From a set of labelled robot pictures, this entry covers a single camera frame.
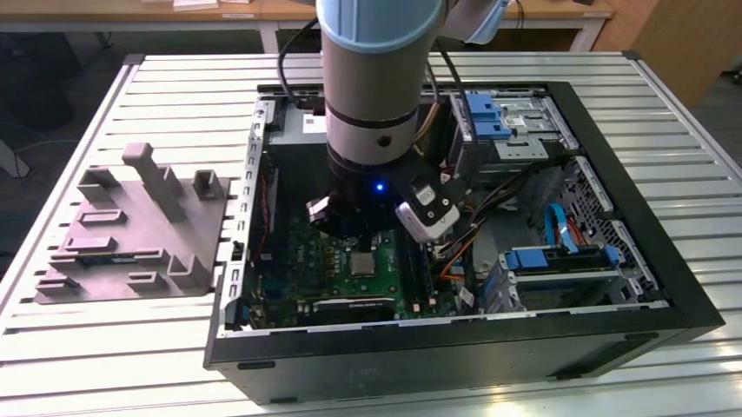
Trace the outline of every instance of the metal table rail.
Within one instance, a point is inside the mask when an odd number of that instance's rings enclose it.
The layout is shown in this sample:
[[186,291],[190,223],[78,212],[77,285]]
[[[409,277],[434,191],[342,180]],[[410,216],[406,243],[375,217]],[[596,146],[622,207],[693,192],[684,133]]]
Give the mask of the metal table rail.
[[[239,189],[253,103],[275,56],[147,56],[125,65],[0,284],[0,415],[672,415],[742,409],[741,170],[641,61],[618,53],[454,54],[469,81],[572,82],[728,325],[601,378],[258,407],[202,368],[214,295],[42,306],[38,271],[74,219],[85,168],[118,178],[129,142],[177,175],[215,169]],[[440,80],[449,73],[432,57]],[[293,83],[321,82],[291,56]],[[238,210],[234,204],[227,214]],[[235,234],[225,222],[223,237]],[[218,260],[230,255],[229,243]]]

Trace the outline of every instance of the blue plastic clip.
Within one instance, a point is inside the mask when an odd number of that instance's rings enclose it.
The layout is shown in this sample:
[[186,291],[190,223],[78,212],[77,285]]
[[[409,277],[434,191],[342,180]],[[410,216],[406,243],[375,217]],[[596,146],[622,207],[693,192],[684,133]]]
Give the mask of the blue plastic clip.
[[546,268],[549,267],[549,262],[546,261],[546,255],[541,249],[520,249],[517,250],[518,261],[521,262],[521,267],[524,268]]
[[618,249],[614,246],[605,247],[605,254],[608,255],[608,259],[612,264],[617,267],[620,263],[622,263],[622,257],[620,255]]
[[474,134],[481,139],[508,140],[513,131],[502,123],[502,109],[489,94],[468,94],[473,108]]
[[509,265],[509,269],[516,271],[521,268],[521,262],[518,261],[518,256],[516,252],[506,253],[506,264]]

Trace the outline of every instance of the wooden desk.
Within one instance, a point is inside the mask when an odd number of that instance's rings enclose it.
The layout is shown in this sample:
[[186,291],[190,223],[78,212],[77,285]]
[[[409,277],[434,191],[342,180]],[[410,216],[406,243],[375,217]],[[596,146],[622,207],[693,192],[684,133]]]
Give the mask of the wooden desk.
[[[526,29],[580,29],[573,51],[588,51],[614,16],[606,0],[593,6],[572,0],[522,0]],[[211,10],[173,11],[171,3],[141,0],[0,0],[0,31],[146,31],[259,30],[263,49],[279,52],[277,30],[297,29],[314,18],[314,7],[290,0],[222,3]],[[518,25],[518,9],[510,5],[502,28]]]
[[[614,8],[608,0],[596,0],[592,6],[572,0],[521,0],[526,20],[525,29],[580,29],[570,51],[586,52],[593,48],[605,21],[614,17]],[[279,43],[275,32],[299,29],[314,19],[313,6],[291,0],[261,0],[261,38],[266,52],[278,53]],[[518,26],[518,7],[509,6],[502,29]]]

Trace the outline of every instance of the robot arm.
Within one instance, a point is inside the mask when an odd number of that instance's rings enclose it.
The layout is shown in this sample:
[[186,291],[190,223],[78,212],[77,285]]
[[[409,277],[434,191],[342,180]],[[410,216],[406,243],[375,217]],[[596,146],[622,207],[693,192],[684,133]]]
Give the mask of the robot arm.
[[334,177],[309,211],[326,233],[371,236],[401,221],[428,242],[458,220],[464,195],[411,151],[426,62],[442,30],[489,42],[506,7],[508,0],[318,2]]

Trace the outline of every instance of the wooden cabinet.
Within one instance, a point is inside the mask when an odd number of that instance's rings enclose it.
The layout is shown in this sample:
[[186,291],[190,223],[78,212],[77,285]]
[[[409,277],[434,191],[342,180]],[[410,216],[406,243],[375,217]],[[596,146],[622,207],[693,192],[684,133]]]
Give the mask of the wooden cabinet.
[[685,106],[702,99],[742,50],[740,0],[609,0],[593,50],[634,50]]

